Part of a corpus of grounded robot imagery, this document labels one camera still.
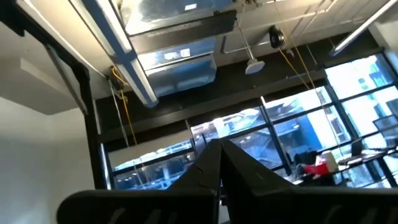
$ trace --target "metal ductwork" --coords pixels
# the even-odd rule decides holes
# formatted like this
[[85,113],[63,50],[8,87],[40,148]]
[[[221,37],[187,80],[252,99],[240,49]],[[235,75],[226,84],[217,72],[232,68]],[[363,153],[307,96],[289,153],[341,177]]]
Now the metal ductwork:
[[232,31],[236,18],[220,12],[232,0],[69,1],[148,107],[214,80],[214,36]]

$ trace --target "ceiling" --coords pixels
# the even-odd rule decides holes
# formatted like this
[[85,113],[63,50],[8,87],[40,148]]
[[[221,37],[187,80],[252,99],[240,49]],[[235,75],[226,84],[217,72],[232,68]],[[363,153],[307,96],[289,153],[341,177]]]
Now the ceiling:
[[[79,56],[76,52],[71,52],[72,55],[76,56],[89,68],[94,98],[102,98],[110,95],[107,83],[100,73],[108,74],[109,66],[111,66],[112,63],[70,3],[66,0],[54,1],[51,7],[49,7],[47,1],[30,1],[40,11],[43,17],[51,23],[55,30],[57,30],[57,32],[73,46],[78,54],[81,55]],[[27,7],[24,1],[21,0],[19,2],[21,2],[21,6],[34,17],[35,20],[48,32],[53,34],[65,48],[69,49],[67,44],[63,42],[31,8]],[[286,35],[288,35],[288,32],[291,32],[296,44],[301,45],[354,30],[360,23],[364,22],[365,19],[370,17],[382,5],[388,2],[388,0],[279,0],[275,4],[273,2],[266,3],[266,0],[257,0],[257,2],[263,2],[262,6],[245,6],[243,14],[241,2],[238,1],[231,6],[231,8],[238,11],[238,20],[241,21],[241,27],[250,45],[267,42],[268,36],[266,35],[266,30],[272,24],[277,24],[284,30]],[[275,6],[280,11],[289,31],[286,30]],[[213,54],[216,65],[219,67],[247,60],[248,55],[245,50],[235,51],[243,46],[241,35],[237,29],[228,34],[219,35],[216,39],[216,47]],[[28,62],[31,66],[40,71],[40,76],[34,76],[39,82],[31,82],[31,84],[25,85],[24,88],[19,88],[21,93],[24,92],[24,89],[30,89],[27,92],[29,93],[31,101],[35,99],[45,102],[34,108],[35,110],[51,114],[65,110],[65,108],[76,107],[70,95],[65,92],[65,85],[53,63],[50,61],[50,57],[44,47],[33,37],[29,34],[23,38],[19,37],[3,24],[0,24],[0,49],[2,49],[0,51],[0,63],[9,67],[9,71],[22,73],[24,70],[21,69],[22,59],[24,62]],[[252,50],[255,56],[275,52],[269,44],[255,46]],[[11,66],[17,66],[19,69],[16,70],[11,68]],[[32,75],[31,72],[24,75],[13,75],[12,72],[7,72],[3,73],[1,78],[15,76],[14,79],[18,79],[26,78],[29,75]],[[49,85],[48,88],[43,89],[41,82],[46,84],[53,83],[53,85]],[[16,80],[9,83],[18,85]],[[13,93],[17,88],[18,86],[15,86],[15,88],[8,88],[14,89],[8,91]],[[36,91],[40,92],[37,96],[34,95]],[[6,95],[9,98],[13,95],[10,93],[4,93],[3,91],[0,92],[0,96]],[[44,99],[45,96],[50,95],[53,97],[52,100]]]

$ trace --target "window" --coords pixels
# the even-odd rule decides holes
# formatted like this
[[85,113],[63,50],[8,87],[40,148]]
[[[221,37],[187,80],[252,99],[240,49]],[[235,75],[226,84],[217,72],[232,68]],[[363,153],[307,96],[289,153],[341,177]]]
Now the window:
[[322,104],[331,102],[325,87],[305,91],[280,100],[274,100],[265,103],[265,107],[269,119],[277,121],[278,119],[319,107],[321,106],[320,101]]
[[386,88],[369,95],[343,103],[348,117],[360,136],[378,131],[374,121],[398,111],[396,105],[398,90],[396,87]]
[[119,190],[167,189],[193,163],[195,155],[189,152],[166,161],[144,166],[116,176],[116,188]]
[[282,164],[268,128],[234,138],[231,141],[267,168],[271,169]]
[[206,141],[235,134],[265,124],[260,107],[249,108],[238,113],[216,118],[191,128],[194,138],[204,135]]
[[392,83],[390,74],[379,68],[377,55],[326,69],[337,97],[343,99]]
[[350,140],[334,107],[330,110],[333,113],[328,114],[327,117],[323,110],[319,110],[275,124],[282,148],[289,153],[291,158],[297,153],[319,151]]
[[137,164],[140,164],[143,162],[148,162],[148,161],[151,161],[151,160],[154,160],[154,159],[157,159],[157,158],[169,155],[169,154],[173,154],[173,153],[176,153],[176,152],[179,152],[182,150],[190,149],[191,147],[192,147],[191,140],[188,139],[183,142],[179,142],[172,146],[166,147],[164,149],[162,148],[162,149],[158,149],[154,152],[149,152],[147,154],[144,154],[140,158],[133,159],[133,160],[125,162],[121,165],[118,165],[117,167],[114,168],[114,170],[115,171],[122,170],[122,169],[132,167],[134,165],[137,165]]

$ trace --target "red object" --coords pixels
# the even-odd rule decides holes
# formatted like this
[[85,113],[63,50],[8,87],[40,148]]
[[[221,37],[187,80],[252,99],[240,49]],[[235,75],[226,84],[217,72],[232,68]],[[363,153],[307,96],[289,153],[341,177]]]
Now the red object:
[[304,167],[305,173],[307,174],[317,174],[317,175],[325,175],[329,174],[328,166],[326,163],[320,165],[306,165]]

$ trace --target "wall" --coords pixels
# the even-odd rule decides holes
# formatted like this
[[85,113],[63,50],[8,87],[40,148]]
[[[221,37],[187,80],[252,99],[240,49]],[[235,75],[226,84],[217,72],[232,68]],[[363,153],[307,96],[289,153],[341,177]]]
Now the wall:
[[55,152],[48,117],[0,98],[1,223],[51,223]]
[[46,116],[4,98],[0,108],[0,222],[56,223],[65,197],[94,188],[83,115]]

